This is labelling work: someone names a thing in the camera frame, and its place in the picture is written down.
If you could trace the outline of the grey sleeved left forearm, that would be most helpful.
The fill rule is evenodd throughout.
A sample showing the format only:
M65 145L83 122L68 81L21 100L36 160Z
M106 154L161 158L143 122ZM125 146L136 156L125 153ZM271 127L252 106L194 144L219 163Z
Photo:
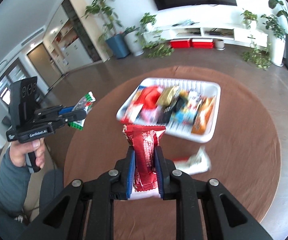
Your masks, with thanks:
M17 217L23 210L31 174L27 167L15 166L9 150L0 164L0 210L10 217Z

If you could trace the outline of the person's left hand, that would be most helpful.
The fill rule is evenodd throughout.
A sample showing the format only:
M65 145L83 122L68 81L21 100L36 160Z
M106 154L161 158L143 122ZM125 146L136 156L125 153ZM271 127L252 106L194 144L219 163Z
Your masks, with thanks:
M43 168L45 165L45 142L44 138L21 144L19 141L11 142L9 157L16 167L24 167L26 163L25 155L34 152L36 155L36 165Z

